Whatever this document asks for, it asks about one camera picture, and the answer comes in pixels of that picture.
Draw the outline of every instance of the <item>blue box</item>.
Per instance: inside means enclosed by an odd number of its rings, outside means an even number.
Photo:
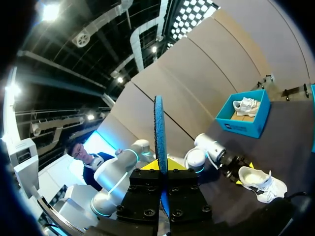
[[[254,121],[231,120],[235,112],[233,101],[241,101],[243,97],[252,98],[260,102]],[[268,117],[269,109],[270,101],[265,90],[232,94],[217,115],[216,121],[226,131],[259,138]]]
[[[315,85],[311,85],[312,94],[313,94],[313,105],[314,105],[314,111],[315,111]],[[314,130],[314,139],[313,139],[313,147],[312,152],[315,153],[315,130]]]

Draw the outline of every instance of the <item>shoe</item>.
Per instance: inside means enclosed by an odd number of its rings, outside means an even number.
[[[256,116],[259,106],[260,102],[246,97],[243,97],[242,101],[233,101],[233,107],[238,116],[254,117]]]
[[[257,195],[258,201],[270,203],[275,198],[284,198],[287,192],[287,186],[281,180],[278,180],[261,170],[255,170],[250,167],[242,166],[238,175],[243,187],[253,191]]]

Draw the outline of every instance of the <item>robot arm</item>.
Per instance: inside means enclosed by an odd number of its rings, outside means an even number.
[[[98,167],[94,179],[102,186],[91,201],[91,208],[97,215],[110,216],[116,211],[128,188],[129,176],[138,161],[152,162],[153,154],[147,140],[137,140],[117,158],[110,159]]]

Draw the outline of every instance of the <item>dark table surface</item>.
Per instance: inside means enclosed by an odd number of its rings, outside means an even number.
[[[310,192],[315,180],[314,109],[311,101],[272,102],[259,139],[223,131],[214,121],[206,132],[227,150],[247,156],[256,169],[282,180],[288,194]],[[233,226],[266,206],[256,195],[232,183],[211,167],[202,174],[200,189],[212,206],[215,223]]]

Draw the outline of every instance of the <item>light fixture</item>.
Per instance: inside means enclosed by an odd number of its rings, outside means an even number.
[[[124,80],[122,79],[122,77],[118,77],[117,81],[118,81],[118,83],[122,83]]]
[[[156,46],[153,46],[153,47],[152,47],[152,52],[153,52],[153,53],[156,53],[157,50],[158,50],[158,48],[157,48]]]
[[[9,93],[14,94],[14,96],[18,96],[21,93],[21,89],[17,85],[10,85],[5,87],[5,90]]]
[[[202,15],[200,15],[199,13],[197,13],[196,18],[197,18],[198,20],[200,20],[201,17],[202,17]]]
[[[195,6],[195,7],[193,8],[193,10],[194,10],[196,13],[198,13],[198,12],[200,11],[200,7],[199,7],[199,6]]]
[[[195,15],[194,15],[194,14],[190,14],[190,15],[188,16],[188,18],[191,19],[191,20],[193,20],[193,19],[195,19]]]
[[[196,25],[197,25],[197,21],[192,21],[192,22],[191,22],[191,25],[192,25],[192,26],[196,26]]]
[[[57,19],[59,14],[59,5],[58,4],[50,4],[45,5],[43,10],[43,21],[54,21]]]
[[[204,18],[208,18],[212,16],[212,14],[216,11],[216,9],[212,6],[207,10],[207,12],[203,15]]]
[[[7,141],[9,140],[9,136],[7,134],[4,134],[1,140],[7,143]]]
[[[88,115],[88,120],[93,120],[94,116],[92,114]]]
[[[205,5],[203,5],[203,6],[201,7],[201,10],[202,10],[203,12],[206,12],[206,11],[208,10],[208,8],[207,8]]]

